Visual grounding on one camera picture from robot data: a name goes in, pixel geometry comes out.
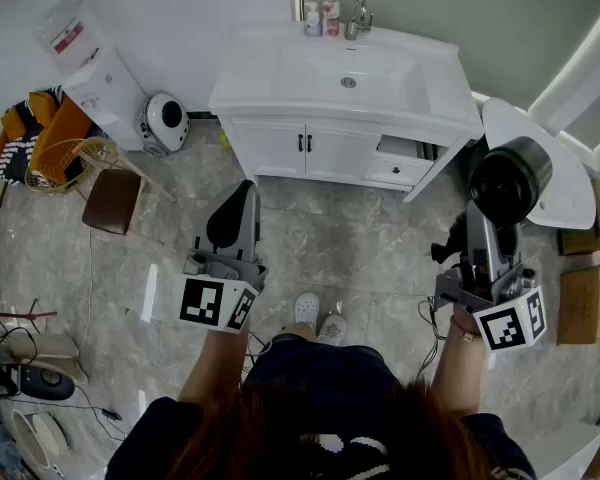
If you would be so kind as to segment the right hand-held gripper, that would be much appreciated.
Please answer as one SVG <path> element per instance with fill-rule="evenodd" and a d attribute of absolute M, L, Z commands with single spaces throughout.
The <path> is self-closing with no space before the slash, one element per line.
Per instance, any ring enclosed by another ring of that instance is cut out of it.
<path fill-rule="evenodd" d="M 434 307 L 453 303 L 472 315 L 490 353 L 533 346 L 546 332 L 546 305 L 536 271 L 516 264 L 520 226 L 495 230 L 473 200 L 467 205 L 466 224 L 470 264 L 484 274 L 497 274 L 501 264 L 510 270 L 481 287 L 465 281 L 455 266 L 437 276 Z"/>

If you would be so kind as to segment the white round domed device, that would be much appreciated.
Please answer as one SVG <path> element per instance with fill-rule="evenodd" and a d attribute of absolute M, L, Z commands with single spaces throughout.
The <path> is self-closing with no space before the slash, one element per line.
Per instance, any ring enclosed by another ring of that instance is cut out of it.
<path fill-rule="evenodd" d="M 191 122 L 175 97 L 159 92 L 145 99 L 135 127 L 142 140 L 143 151 L 155 157 L 165 157 L 182 148 Z"/>

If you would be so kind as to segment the black hair dryer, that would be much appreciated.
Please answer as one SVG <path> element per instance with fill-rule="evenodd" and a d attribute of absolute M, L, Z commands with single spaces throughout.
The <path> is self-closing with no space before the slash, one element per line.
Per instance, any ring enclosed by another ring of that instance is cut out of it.
<path fill-rule="evenodd" d="M 519 225 L 551 176 L 551 160 L 533 139 L 518 137 L 494 149 L 481 139 L 470 149 L 466 169 L 469 201 L 475 202 L 495 230 Z M 431 245 L 432 259 L 439 264 L 456 253 L 468 257 L 466 210 L 454 221 L 446 243 Z"/>

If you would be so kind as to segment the person's right forearm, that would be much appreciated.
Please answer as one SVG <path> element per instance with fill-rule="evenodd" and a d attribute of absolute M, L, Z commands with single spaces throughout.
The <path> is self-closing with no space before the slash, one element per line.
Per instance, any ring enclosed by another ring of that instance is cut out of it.
<path fill-rule="evenodd" d="M 440 406 L 459 417 L 479 412 L 486 346 L 474 317 L 455 306 L 431 383 Z"/>

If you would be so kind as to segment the clear water jug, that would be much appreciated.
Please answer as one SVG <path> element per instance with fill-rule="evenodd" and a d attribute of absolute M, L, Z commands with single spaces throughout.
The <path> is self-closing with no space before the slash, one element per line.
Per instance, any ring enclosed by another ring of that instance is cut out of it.
<path fill-rule="evenodd" d="M 36 23 L 32 33 L 63 75 L 81 69 L 106 47 L 85 0 L 60 0 Z"/>

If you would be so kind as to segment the white sink basin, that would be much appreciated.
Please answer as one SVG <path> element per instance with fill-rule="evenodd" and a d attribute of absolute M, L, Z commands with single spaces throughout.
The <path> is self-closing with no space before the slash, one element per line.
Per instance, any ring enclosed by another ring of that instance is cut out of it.
<path fill-rule="evenodd" d="M 356 87 L 343 87 L 343 77 Z M 355 41 L 308 37 L 299 23 L 242 29 L 209 108 L 216 115 L 320 116 L 483 134 L 458 47 L 383 28 Z"/>

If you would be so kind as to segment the white round floor appliance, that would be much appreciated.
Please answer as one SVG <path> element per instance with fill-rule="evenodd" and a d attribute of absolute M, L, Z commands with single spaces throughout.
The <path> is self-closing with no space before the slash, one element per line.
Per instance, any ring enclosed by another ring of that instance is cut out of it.
<path fill-rule="evenodd" d="M 66 456 L 69 444 L 64 431 L 48 412 L 23 414 L 11 411 L 16 442 L 43 469 L 57 468 L 57 460 Z"/>

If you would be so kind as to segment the chrome faucet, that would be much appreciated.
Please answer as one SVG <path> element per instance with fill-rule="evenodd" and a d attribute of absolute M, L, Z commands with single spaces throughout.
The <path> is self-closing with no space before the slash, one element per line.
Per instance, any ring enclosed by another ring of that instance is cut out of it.
<path fill-rule="evenodd" d="M 353 10 L 346 23 L 344 37 L 355 41 L 359 34 L 371 31 L 374 13 L 367 8 L 366 0 L 354 0 Z"/>

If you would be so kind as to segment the pink and white bottle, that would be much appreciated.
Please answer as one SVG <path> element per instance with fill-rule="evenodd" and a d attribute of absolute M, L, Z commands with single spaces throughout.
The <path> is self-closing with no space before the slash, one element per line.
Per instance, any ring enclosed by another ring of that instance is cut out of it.
<path fill-rule="evenodd" d="M 340 33 L 340 2 L 325 0 L 322 2 L 322 34 L 335 38 Z"/>

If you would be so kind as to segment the person's left forearm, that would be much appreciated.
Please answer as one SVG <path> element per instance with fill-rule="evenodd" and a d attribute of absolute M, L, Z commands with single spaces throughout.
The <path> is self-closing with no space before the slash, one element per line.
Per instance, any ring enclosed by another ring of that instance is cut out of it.
<path fill-rule="evenodd" d="M 201 405 L 235 392 L 241 381 L 248 339 L 248 325 L 238 334 L 209 330 L 178 401 Z"/>

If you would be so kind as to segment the orange cloth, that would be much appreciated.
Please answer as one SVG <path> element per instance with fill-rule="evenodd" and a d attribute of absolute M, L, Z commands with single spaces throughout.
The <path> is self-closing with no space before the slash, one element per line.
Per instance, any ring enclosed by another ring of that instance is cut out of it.
<path fill-rule="evenodd" d="M 25 182 L 33 156 L 66 139 L 84 139 L 92 120 L 61 87 L 31 92 L 1 118 L 0 178 L 9 184 Z"/>

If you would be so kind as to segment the person's dark shirt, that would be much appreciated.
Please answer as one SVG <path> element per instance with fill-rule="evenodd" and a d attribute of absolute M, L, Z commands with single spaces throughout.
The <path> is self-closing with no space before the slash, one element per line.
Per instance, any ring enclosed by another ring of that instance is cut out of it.
<path fill-rule="evenodd" d="M 489 413 L 457 416 L 366 347 L 282 335 L 234 392 L 152 402 L 106 480 L 536 480 Z"/>

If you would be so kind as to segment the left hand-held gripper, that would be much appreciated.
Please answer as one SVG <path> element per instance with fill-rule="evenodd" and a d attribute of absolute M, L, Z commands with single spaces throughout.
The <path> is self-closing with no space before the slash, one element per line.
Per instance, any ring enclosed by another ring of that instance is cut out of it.
<path fill-rule="evenodd" d="M 178 281 L 179 319 L 207 330 L 240 333 L 269 273 L 256 260 L 259 240 L 260 195 L 255 183 L 243 180 L 211 200 L 198 215 L 195 249 Z"/>

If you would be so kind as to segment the white oval tub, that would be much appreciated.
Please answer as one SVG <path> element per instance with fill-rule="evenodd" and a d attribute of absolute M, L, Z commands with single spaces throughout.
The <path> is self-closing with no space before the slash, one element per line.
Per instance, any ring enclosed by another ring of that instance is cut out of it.
<path fill-rule="evenodd" d="M 491 149 L 518 138 L 534 140 L 552 164 L 552 176 L 527 218 L 536 225 L 587 230 L 594 224 L 596 200 L 590 177 L 575 153 L 528 114 L 499 98 L 482 107 L 486 142 Z"/>

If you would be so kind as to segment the white vanity cabinet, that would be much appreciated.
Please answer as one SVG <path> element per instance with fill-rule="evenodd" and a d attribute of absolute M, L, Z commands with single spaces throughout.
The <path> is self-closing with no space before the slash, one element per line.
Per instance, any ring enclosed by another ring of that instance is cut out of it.
<path fill-rule="evenodd" d="M 246 175 L 324 181 L 400 191 L 413 200 L 469 142 L 460 132 L 430 132 L 352 119 L 229 116 L 220 123 Z"/>

